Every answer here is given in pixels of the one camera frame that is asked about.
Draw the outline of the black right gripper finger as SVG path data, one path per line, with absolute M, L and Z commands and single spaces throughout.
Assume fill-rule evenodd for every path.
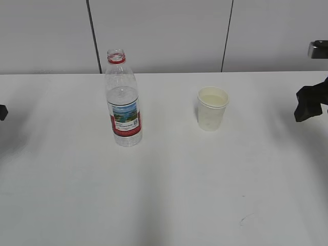
M 321 105 L 327 105 L 327 78 L 316 85 L 304 86 L 297 93 L 298 105 L 294 116 L 296 122 L 303 122 L 311 117 L 319 116 Z

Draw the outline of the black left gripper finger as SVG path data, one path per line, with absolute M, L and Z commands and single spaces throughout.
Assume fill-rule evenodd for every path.
M 0 105 L 0 120 L 5 120 L 8 115 L 8 110 L 5 105 Z

